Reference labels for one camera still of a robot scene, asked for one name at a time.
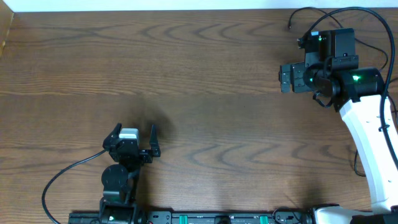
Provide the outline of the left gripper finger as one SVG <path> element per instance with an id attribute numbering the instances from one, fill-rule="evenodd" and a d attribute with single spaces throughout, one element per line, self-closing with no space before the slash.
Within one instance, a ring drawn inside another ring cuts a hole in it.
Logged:
<path id="1" fill-rule="evenodd" d="M 158 142 L 157 130 L 156 130 L 155 125 L 152 125 L 152 127 L 151 127 L 149 144 L 150 144 L 150 151 L 152 153 L 152 156 L 160 157 L 161 150 L 160 150 L 160 146 L 159 146 L 159 142 Z"/>
<path id="2" fill-rule="evenodd" d="M 122 124 L 118 123 L 103 141 L 103 149 L 111 149 L 119 139 Z"/>

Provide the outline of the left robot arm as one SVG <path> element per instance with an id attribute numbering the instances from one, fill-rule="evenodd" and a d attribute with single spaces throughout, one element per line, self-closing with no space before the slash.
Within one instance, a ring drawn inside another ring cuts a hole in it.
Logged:
<path id="1" fill-rule="evenodd" d="M 100 201 L 98 223 L 147 223 L 147 213 L 136 202 L 141 168 L 161 150 L 156 127 L 150 131 L 149 149 L 139 147 L 139 130 L 123 128 L 118 123 L 103 141 L 103 148 L 115 164 L 107 167 L 101 176 L 103 198 Z"/>

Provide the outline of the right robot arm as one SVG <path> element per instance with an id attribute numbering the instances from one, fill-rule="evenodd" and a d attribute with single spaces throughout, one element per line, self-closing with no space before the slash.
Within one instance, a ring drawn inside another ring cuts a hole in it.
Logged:
<path id="1" fill-rule="evenodd" d="M 386 84 L 377 68 L 360 68 L 353 29 L 311 32 L 298 39 L 301 63 L 280 66 L 283 93 L 313 92 L 330 98 L 348 127 L 364 168 L 371 211 L 321 205 L 304 223 L 397 223 L 397 131 L 391 104 L 382 97 Z"/>

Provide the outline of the cardboard side panel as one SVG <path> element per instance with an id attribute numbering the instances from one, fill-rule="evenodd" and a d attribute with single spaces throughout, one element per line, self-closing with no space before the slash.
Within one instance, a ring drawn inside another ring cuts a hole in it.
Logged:
<path id="1" fill-rule="evenodd" d="M 0 4 L 0 55 L 2 55 L 6 45 L 6 39 L 14 18 L 14 12 L 1 0 Z"/>

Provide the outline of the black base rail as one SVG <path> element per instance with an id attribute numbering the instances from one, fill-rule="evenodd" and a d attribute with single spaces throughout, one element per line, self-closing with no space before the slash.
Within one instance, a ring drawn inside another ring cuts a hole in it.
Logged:
<path id="1" fill-rule="evenodd" d="M 353 216 L 372 215 L 371 212 L 347 210 L 337 204 L 326 204 L 307 211 L 280 207 L 273 212 L 173 212 L 171 210 L 146 211 L 135 205 L 132 208 L 107 205 L 98 212 L 73 212 L 69 214 L 68 224 L 266 224 L 266 223 L 316 223 L 321 212 L 337 223 L 350 223 Z"/>

